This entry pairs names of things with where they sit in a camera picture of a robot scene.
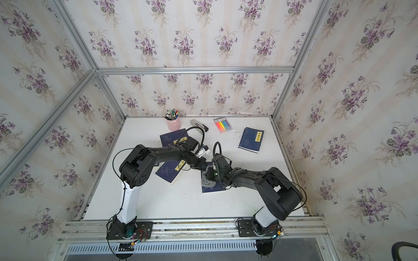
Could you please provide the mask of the grey patterned cloth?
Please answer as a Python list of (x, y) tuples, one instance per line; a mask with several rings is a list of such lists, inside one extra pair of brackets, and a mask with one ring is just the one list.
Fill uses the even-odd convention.
[(213, 173), (213, 165), (208, 165), (205, 170), (201, 170), (201, 186), (203, 188), (213, 188), (216, 185), (216, 181), (210, 177)]

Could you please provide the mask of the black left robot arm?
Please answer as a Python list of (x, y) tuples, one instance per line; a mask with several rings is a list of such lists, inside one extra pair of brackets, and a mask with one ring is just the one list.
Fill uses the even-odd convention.
[(205, 170), (206, 160), (203, 156), (209, 152), (208, 146), (199, 145), (193, 138), (159, 148), (137, 145), (119, 167), (123, 193), (121, 208), (116, 214), (117, 220), (129, 224), (136, 219), (140, 187), (148, 181), (156, 164), (184, 161), (192, 169)]

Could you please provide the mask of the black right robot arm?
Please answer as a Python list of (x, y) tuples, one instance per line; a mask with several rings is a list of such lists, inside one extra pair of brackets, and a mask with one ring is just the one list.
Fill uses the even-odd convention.
[(214, 154), (212, 162), (213, 178), (221, 185), (253, 189), (261, 196), (264, 206), (251, 219), (254, 230), (260, 231), (271, 227), (276, 221), (284, 221), (302, 202), (300, 190), (276, 167), (266, 171), (233, 168), (232, 161), (220, 153)]

